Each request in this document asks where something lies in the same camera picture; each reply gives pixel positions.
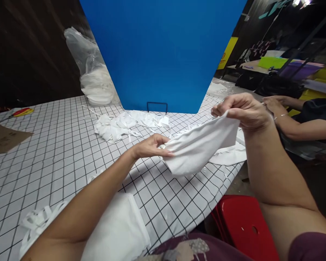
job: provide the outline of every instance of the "wooden wall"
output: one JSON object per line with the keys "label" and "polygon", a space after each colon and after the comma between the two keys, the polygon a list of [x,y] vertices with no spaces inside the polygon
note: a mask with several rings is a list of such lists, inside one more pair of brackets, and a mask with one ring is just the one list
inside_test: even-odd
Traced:
{"label": "wooden wall", "polygon": [[82,95],[64,38],[71,26],[92,37],[79,0],[0,0],[0,106]]}

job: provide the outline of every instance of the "right hand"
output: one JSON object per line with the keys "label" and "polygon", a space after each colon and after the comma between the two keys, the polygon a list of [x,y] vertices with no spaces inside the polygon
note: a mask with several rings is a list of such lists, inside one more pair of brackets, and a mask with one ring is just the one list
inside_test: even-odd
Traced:
{"label": "right hand", "polygon": [[273,96],[268,96],[268,97],[263,97],[263,101],[267,101],[270,99],[276,99],[278,102],[281,103],[282,106],[287,106],[286,102],[287,102],[287,96],[283,96],[283,95],[273,95]]}
{"label": "right hand", "polygon": [[221,116],[226,110],[229,110],[227,117],[240,120],[240,127],[245,130],[263,129],[272,122],[265,107],[246,92],[227,96],[211,109],[211,114],[215,117]]}

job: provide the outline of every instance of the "blue board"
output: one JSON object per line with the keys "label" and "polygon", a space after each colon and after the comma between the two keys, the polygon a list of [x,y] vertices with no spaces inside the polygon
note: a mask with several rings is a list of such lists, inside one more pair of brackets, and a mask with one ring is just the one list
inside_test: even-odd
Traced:
{"label": "blue board", "polygon": [[80,2],[125,109],[197,113],[246,0]]}

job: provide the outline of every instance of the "red plastic stool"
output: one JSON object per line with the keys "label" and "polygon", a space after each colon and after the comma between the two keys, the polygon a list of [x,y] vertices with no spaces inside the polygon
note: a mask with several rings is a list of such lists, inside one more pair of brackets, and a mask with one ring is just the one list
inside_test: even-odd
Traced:
{"label": "red plastic stool", "polygon": [[255,261],[279,260],[258,201],[250,196],[223,196],[212,215],[223,240]]}

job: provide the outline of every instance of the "brown cardboard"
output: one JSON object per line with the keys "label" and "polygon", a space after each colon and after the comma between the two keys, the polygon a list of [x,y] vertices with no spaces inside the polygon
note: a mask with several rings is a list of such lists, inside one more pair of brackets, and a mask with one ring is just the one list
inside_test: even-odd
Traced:
{"label": "brown cardboard", "polygon": [[8,152],[31,135],[32,132],[20,132],[0,125],[0,153]]}

